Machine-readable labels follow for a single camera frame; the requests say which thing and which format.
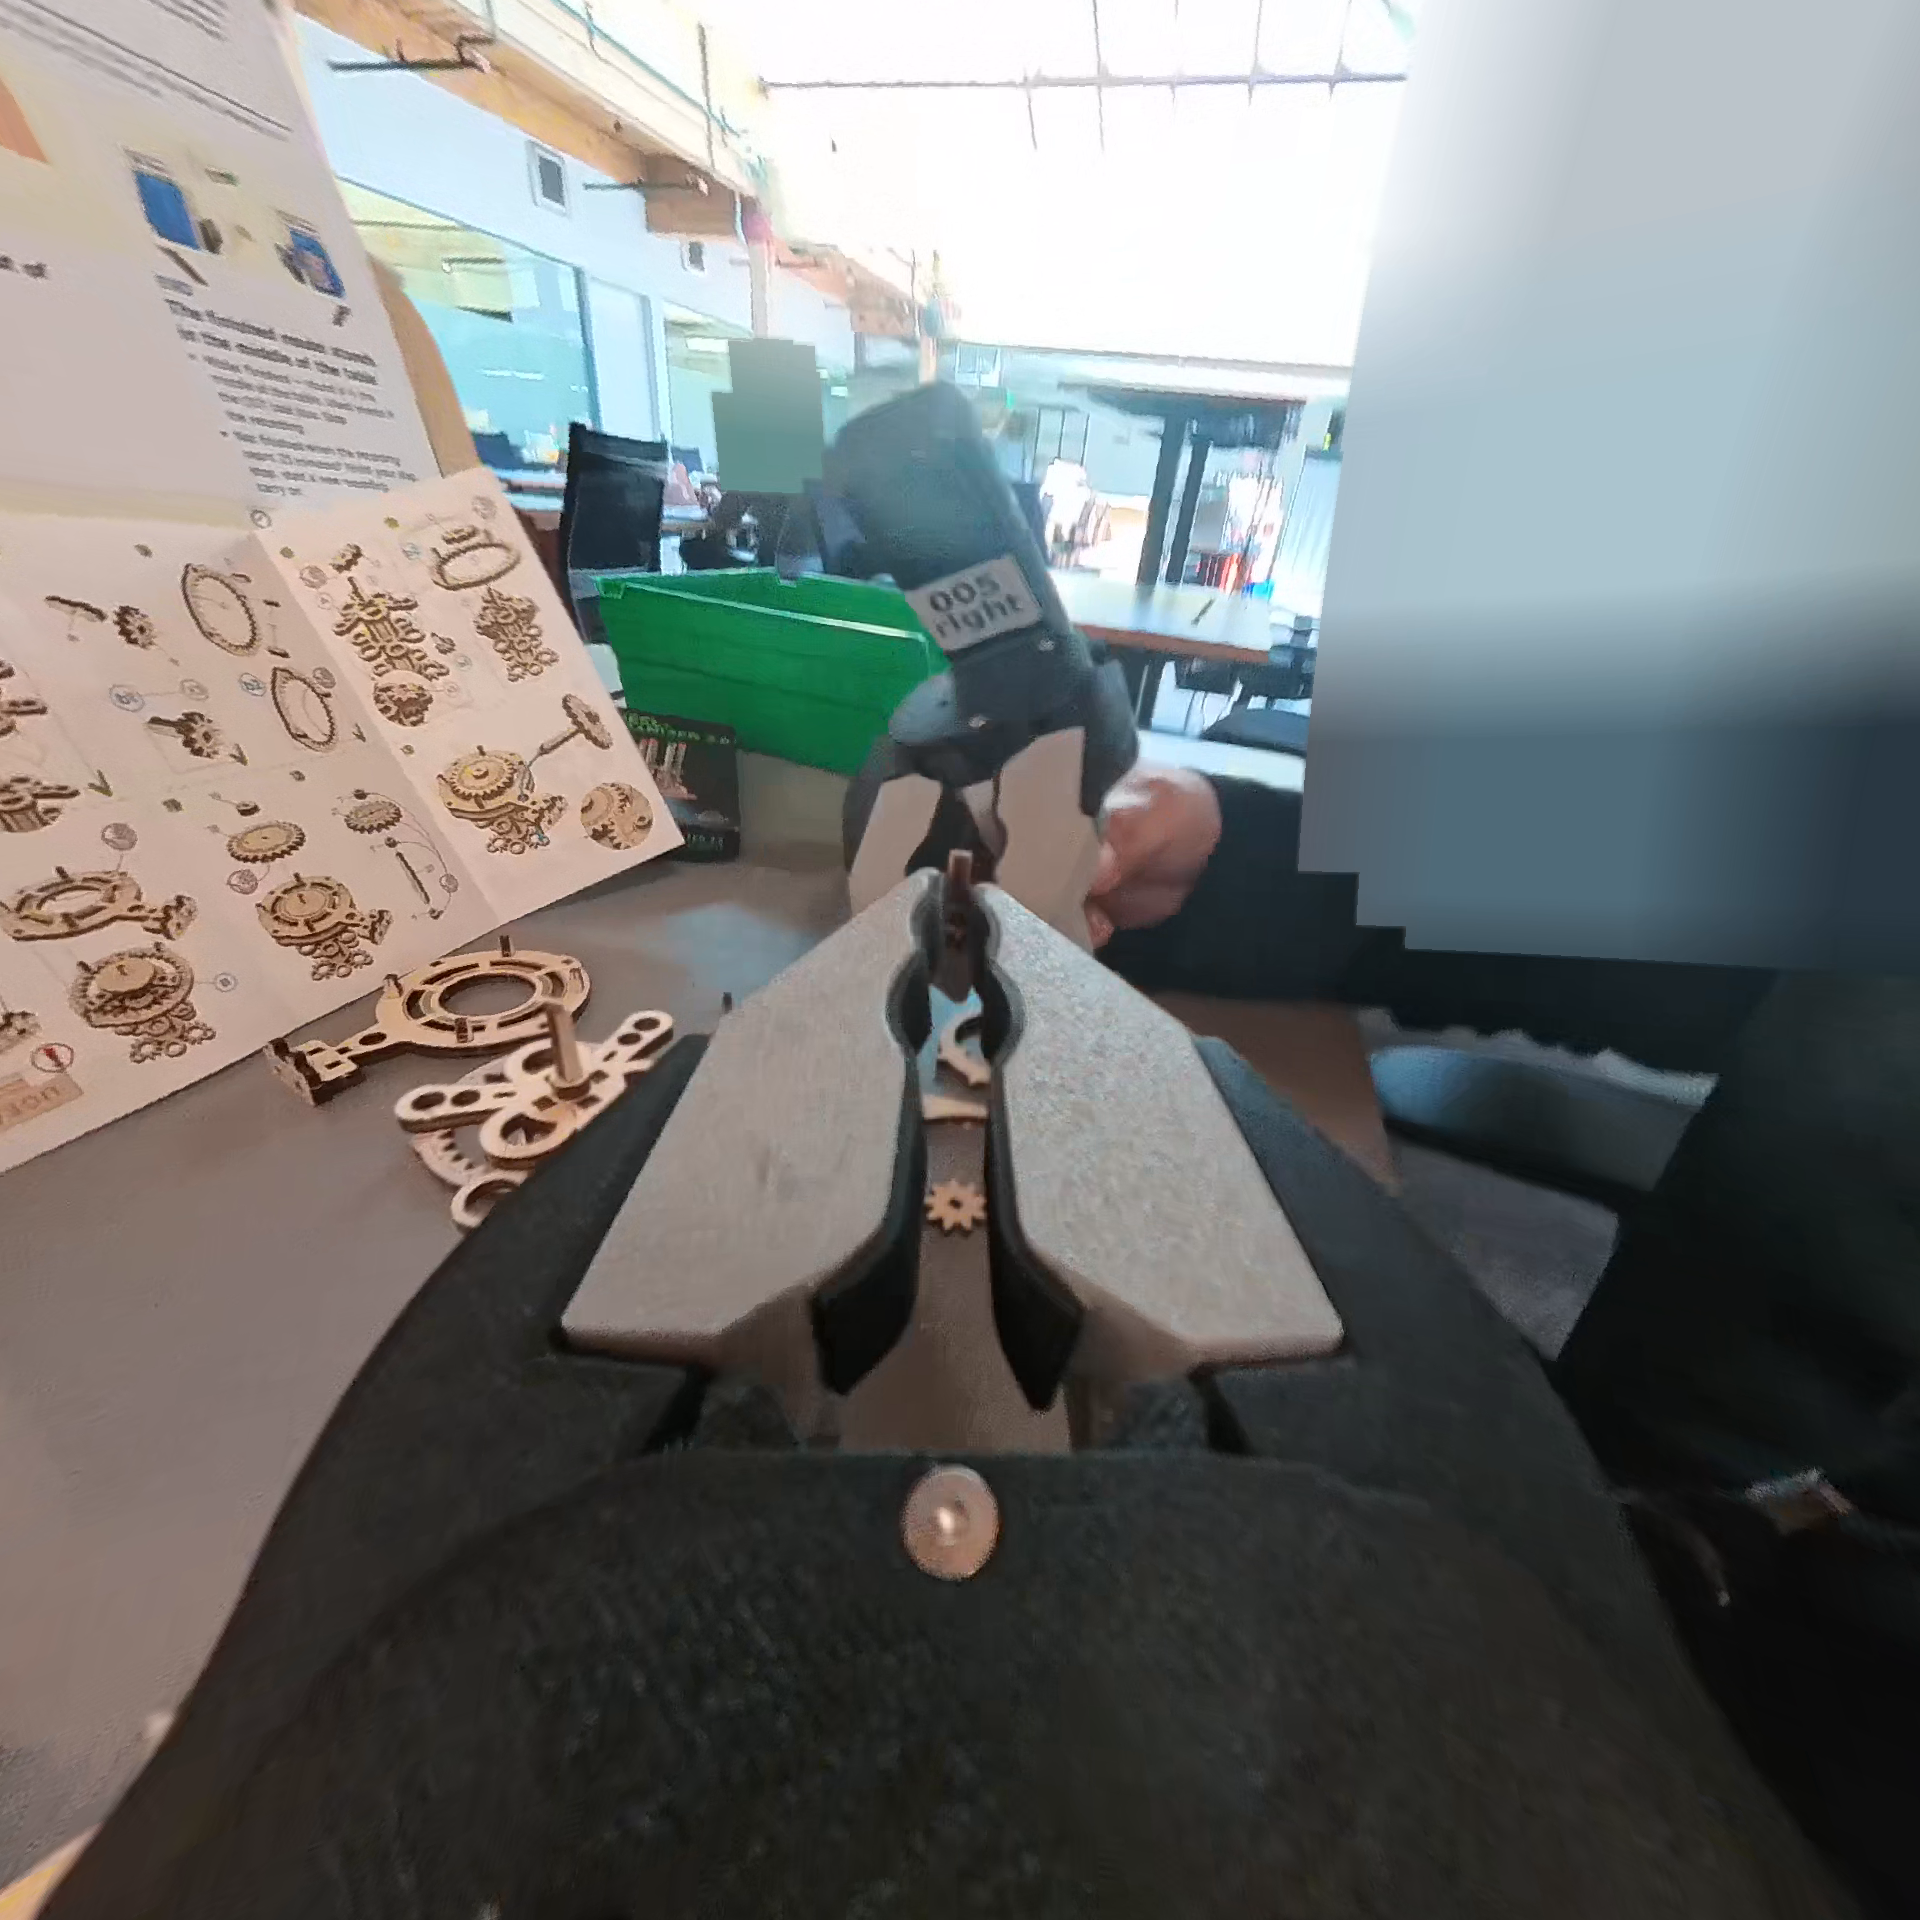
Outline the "person's right forearm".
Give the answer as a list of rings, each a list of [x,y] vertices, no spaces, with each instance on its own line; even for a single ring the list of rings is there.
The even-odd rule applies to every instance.
[[[1300,870],[1298,793],[1205,777],[1222,833],[1192,899],[1169,924],[1102,947],[1144,993],[1329,1002],[1405,1030],[1520,1034],[1572,1053],[1715,1072],[1776,982],[1752,966],[1409,948],[1402,931],[1357,922],[1353,876]]]

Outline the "green plastic bin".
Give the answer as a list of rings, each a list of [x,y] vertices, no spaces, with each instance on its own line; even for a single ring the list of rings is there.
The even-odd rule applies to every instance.
[[[852,777],[947,660],[900,589],[768,568],[603,576],[630,714],[729,730],[742,753]]]

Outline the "dark printed product box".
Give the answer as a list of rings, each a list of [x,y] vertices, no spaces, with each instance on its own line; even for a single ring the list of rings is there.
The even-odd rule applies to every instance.
[[[637,706],[625,710],[625,724],[682,835],[673,858],[707,867],[737,862],[742,844],[737,732]]]

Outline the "paper instruction sheet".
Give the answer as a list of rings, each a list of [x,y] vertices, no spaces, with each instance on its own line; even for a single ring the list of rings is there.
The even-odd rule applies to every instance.
[[[682,846],[278,5],[2,5],[4,1170]]]

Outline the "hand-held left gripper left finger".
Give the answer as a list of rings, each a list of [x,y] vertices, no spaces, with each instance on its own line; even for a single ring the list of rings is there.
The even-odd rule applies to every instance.
[[[565,1307],[571,1348],[845,1397],[898,1344],[941,907],[900,880],[715,1027]]]

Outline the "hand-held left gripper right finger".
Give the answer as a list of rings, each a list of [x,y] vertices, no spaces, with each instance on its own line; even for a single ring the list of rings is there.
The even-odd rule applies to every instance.
[[[993,1317],[1034,1409],[1322,1361],[1347,1330],[1193,1034],[981,885]]]

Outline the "small curved wooden part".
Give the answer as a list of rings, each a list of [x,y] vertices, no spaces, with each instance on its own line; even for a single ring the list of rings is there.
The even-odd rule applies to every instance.
[[[993,1110],[995,1067],[981,1038],[984,1011],[972,993],[933,997],[933,1028],[920,1051],[920,1105],[925,1124],[984,1124]]]

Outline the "wooden background table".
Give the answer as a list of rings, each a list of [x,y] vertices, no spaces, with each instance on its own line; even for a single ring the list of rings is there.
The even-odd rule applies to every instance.
[[[1082,633],[1114,652],[1258,665],[1277,640],[1272,606],[1201,586],[1140,587],[1086,571],[1053,571],[1053,589]]]

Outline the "person's black jacket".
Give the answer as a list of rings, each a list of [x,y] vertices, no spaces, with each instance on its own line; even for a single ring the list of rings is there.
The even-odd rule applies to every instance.
[[[1917,1909],[1917,988],[1781,977],[1552,1379],[1868,1915]]]

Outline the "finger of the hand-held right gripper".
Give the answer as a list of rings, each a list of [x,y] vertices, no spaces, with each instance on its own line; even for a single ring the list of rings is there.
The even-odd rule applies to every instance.
[[[972,848],[976,817],[965,786],[925,774],[858,774],[845,805],[848,913],[889,896],[902,878],[941,869],[954,848]]]
[[[1093,948],[1088,899],[1099,860],[1097,813],[1083,809],[1086,732],[1056,730],[995,777],[995,885],[1077,948]]]

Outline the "wooden gear model assembly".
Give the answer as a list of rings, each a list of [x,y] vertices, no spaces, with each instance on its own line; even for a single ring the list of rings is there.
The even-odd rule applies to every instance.
[[[454,1229],[474,1233],[665,1056],[673,1014],[637,1011],[590,1042],[558,997],[541,997],[533,1040],[496,1064],[424,1086],[393,1115],[418,1163],[449,1192]]]

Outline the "person's right hand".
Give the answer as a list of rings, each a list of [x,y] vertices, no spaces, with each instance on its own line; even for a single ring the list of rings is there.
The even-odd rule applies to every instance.
[[[1107,796],[1086,920],[1094,948],[1177,916],[1222,833],[1220,801],[1198,773],[1138,764]]]

